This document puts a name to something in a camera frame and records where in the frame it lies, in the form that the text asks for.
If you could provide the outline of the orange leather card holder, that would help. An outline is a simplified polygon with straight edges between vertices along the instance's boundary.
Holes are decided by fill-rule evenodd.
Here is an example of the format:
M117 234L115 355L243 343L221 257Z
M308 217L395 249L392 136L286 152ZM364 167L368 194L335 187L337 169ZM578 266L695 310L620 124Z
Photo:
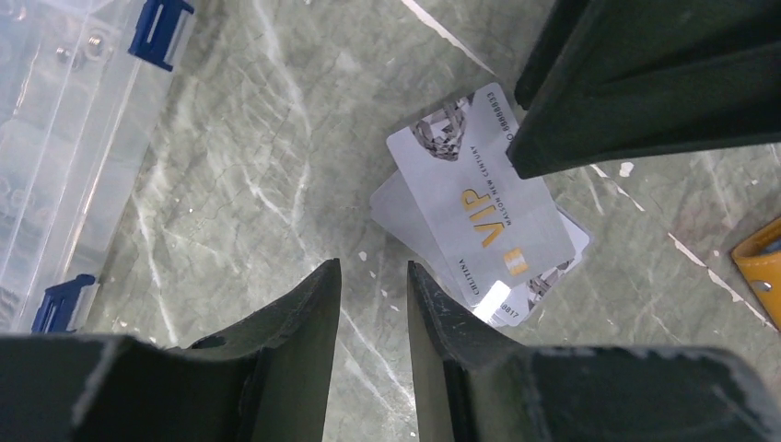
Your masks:
M730 256L770 321L780 330L780 218L743 240Z

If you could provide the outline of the silver VIP card bottom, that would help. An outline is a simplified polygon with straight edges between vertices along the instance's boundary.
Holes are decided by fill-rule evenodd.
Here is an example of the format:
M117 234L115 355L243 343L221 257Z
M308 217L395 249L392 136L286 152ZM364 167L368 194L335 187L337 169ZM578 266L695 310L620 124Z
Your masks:
M370 196L369 206L372 219L423 258L444 282L452 296L462 305L468 306L468 301L453 279L444 256L400 172L393 173ZM492 326L498 328L520 325L552 287L582 262L591 235L562 208L559 208L558 212L575 247L575 256L513 288L507 300L488 321Z

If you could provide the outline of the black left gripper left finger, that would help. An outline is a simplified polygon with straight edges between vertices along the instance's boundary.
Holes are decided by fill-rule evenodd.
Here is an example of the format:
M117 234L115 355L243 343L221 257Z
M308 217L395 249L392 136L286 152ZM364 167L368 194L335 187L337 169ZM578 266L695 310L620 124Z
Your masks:
M130 335L1 340L5 441L319 441L342 289L338 260L187 348Z

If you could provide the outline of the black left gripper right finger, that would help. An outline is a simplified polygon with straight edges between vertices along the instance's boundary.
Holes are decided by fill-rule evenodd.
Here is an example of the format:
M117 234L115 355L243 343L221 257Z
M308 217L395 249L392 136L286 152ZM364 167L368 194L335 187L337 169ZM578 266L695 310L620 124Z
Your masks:
M757 373L714 347L527 346L407 270L423 441L776 441Z

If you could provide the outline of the silver VIP card top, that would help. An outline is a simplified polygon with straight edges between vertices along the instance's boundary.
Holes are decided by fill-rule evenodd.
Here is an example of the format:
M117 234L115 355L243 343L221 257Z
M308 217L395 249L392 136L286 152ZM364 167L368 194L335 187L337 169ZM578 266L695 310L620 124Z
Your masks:
M507 157L518 121L490 83L391 134L386 144L471 305L576 254L543 179L522 179Z

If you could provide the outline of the silver vip card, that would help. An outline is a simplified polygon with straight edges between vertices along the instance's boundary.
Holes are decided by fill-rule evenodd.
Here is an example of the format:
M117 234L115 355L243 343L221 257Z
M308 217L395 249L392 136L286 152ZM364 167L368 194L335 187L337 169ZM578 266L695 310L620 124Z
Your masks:
M370 196L369 206L372 219L423 258L444 282L452 296L462 305L468 306L468 301L453 279L444 256L400 172L393 173ZM498 328L520 325L552 287L582 262L591 235L562 208L559 208L558 212L575 247L575 256L513 288L507 300L488 321L492 326Z
M543 179L522 179L507 157L518 121L490 83L391 134L386 144L471 305L576 254Z

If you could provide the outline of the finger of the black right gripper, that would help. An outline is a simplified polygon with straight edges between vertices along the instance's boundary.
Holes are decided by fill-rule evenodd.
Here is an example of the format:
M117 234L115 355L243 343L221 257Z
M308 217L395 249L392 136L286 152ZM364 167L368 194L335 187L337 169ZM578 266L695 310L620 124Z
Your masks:
M776 1L558 1L516 84L523 179L780 139Z

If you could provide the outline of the clear plastic organizer box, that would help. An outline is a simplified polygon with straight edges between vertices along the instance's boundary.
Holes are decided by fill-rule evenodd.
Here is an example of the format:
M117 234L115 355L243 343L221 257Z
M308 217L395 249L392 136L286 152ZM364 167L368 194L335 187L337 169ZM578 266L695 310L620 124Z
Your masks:
M192 1L1 5L1 330L82 326Z

